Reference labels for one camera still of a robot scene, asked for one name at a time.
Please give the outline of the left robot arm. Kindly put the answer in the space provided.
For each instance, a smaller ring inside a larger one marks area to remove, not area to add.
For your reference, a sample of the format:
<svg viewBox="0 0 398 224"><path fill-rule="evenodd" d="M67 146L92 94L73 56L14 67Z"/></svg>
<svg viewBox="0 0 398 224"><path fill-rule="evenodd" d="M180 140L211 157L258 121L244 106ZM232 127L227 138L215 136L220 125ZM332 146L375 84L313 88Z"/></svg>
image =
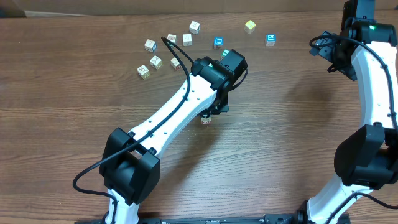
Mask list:
<svg viewBox="0 0 398 224"><path fill-rule="evenodd" d="M227 112L228 92L241 82L248 64L230 50L220 61L198 58L182 86L156 113L129 132L108 137L99 173L112 196L104 223L138 223L140 203L160 179L160 159L168 145L196 116Z"/></svg>

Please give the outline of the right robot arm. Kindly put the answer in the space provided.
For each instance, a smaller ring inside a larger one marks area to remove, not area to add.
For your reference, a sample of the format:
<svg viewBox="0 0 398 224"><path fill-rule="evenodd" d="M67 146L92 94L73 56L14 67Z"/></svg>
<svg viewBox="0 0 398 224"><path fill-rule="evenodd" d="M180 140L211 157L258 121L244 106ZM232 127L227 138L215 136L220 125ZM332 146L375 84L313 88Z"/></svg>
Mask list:
<svg viewBox="0 0 398 224"><path fill-rule="evenodd" d="M312 55L330 62L329 72L356 81L359 129L334 156L334 176L283 223L349 223L346 214L360 198L397 182L397 34L374 18L375 1L345 2L339 34L324 32L310 42Z"/></svg>

